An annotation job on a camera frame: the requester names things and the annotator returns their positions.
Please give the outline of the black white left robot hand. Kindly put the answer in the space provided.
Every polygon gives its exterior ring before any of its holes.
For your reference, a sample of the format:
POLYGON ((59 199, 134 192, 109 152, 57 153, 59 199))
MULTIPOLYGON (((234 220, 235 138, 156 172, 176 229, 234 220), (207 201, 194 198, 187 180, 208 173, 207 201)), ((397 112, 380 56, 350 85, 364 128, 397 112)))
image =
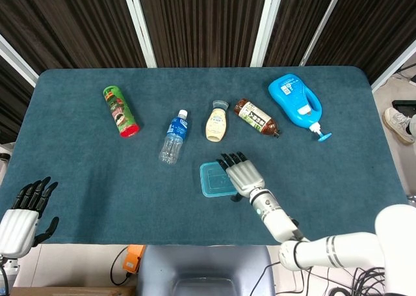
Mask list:
POLYGON ((23 187, 10 209, 1 220, 1 257, 19 259, 37 245, 49 239, 56 231, 59 218, 53 217, 45 232, 36 234, 52 192, 58 182, 48 176, 23 187))

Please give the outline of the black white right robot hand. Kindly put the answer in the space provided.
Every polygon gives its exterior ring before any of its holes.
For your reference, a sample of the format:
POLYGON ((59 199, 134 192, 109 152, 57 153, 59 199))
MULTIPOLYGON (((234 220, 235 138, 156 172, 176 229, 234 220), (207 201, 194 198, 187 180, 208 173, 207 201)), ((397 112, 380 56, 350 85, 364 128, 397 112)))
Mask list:
POLYGON ((221 154, 216 161, 228 175, 236 193, 230 196, 232 202, 250 198, 253 191, 264 189, 265 181, 254 164, 242 153, 221 154))

